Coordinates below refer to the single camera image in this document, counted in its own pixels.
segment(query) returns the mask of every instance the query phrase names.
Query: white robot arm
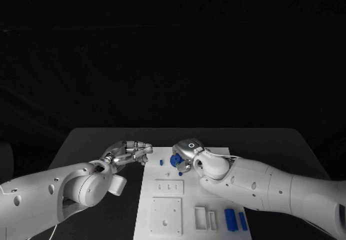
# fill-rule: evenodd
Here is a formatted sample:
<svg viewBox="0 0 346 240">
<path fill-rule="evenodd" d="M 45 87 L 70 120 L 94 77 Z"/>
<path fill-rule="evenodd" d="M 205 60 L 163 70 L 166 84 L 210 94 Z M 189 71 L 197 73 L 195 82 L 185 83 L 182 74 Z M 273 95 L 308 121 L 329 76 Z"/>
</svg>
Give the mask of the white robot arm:
<svg viewBox="0 0 346 240">
<path fill-rule="evenodd" d="M 27 240 L 103 200 L 120 196 L 127 180 L 117 175 L 126 164 L 146 165 L 153 146 L 120 141 L 100 160 L 22 176 L 0 185 L 0 240 Z"/>
<path fill-rule="evenodd" d="M 214 154 L 197 138 L 182 140 L 172 151 L 178 170 L 187 173 L 194 166 L 211 193 L 256 211 L 290 214 L 346 239 L 346 181 L 299 176 L 260 161 Z"/>
</svg>

